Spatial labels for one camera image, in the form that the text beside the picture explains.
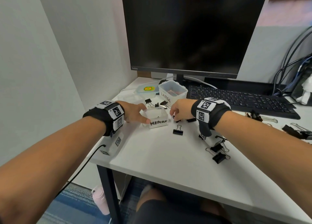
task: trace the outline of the pink tumbler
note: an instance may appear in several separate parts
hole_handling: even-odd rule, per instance
[[[110,211],[108,209],[103,187],[101,185],[98,185],[91,191],[91,193],[93,201],[95,202],[96,206],[98,206],[102,214],[108,215]]]

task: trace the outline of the forearm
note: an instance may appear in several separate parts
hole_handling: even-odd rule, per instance
[[[312,217],[312,145],[231,111],[215,130]]]
[[[103,122],[85,117],[1,166],[4,224],[35,223],[105,131]]]

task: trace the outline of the keyboard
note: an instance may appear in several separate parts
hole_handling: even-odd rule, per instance
[[[187,98],[200,99],[206,97],[226,101],[234,111],[251,112],[299,120],[300,116],[294,111],[294,105],[285,98],[264,96],[245,92],[190,86]]]

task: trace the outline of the monitor screen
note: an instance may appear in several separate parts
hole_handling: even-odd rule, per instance
[[[123,0],[131,68],[236,78],[265,0]]]

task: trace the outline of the black metal desk leg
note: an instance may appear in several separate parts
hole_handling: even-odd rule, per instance
[[[113,172],[111,169],[99,165],[97,165],[97,168],[104,189],[104,194],[107,200],[108,208],[110,210],[112,223],[122,224],[122,218],[120,214],[120,207],[118,204]]]

